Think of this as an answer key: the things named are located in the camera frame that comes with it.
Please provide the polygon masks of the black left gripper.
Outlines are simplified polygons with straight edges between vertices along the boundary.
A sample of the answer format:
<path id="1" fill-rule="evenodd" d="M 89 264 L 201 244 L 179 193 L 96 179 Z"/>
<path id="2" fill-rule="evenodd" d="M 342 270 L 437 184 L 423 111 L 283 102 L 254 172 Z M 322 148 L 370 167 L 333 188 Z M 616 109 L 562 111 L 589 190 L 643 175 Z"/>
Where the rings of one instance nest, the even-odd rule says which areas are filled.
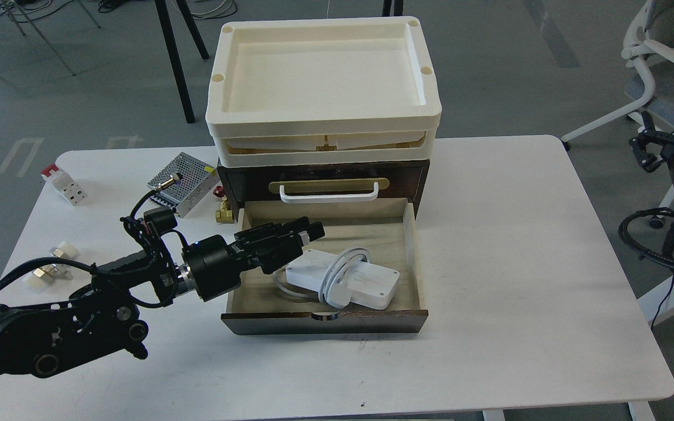
<path id="1" fill-rule="evenodd" d="M 204 302 L 233 291 L 241 285 L 240 274 L 260 267 L 273 274 L 302 256 L 302 247 L 325 236 L 321 222 L 298 218 L 288 223 L 265 223 L 236 232 L 227 243 L 216 234 L 182 248 L 194 288 Z"/>

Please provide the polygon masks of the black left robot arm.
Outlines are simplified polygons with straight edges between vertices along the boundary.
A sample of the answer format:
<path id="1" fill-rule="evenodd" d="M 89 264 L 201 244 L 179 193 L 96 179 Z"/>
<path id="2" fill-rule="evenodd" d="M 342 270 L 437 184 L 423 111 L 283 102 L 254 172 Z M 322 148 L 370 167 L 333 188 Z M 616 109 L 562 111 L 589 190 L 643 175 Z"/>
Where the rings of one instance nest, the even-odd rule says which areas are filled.
<path id="1" fill-rule="evenodd" d="M 91 282 L 66 301 L 0 304 L 0 375 L 48 378 L 120 350 L 145 359 L 148 325 L 139 317 L 140 308 L 171 305 L 188 291 L 204 301 L 217 298 L 240 288 L 246 270 L 260 267 L 264 274 L 272 274 L 325 235 L 322 223 L 309 218 L 267 223 L 237 232 L 232 243 L 221 235 L 184 243 L 184 264 L 177 265 L 161 238 L 176 229 L 173 210 L 156 208 L 141 219 L 128 216 L 122 221 L 142 247 L 137 253 L 101 266 L 37 258 L 0 280 L 1 291 L 46 264 L 63 264 L 91 275 Z"/>

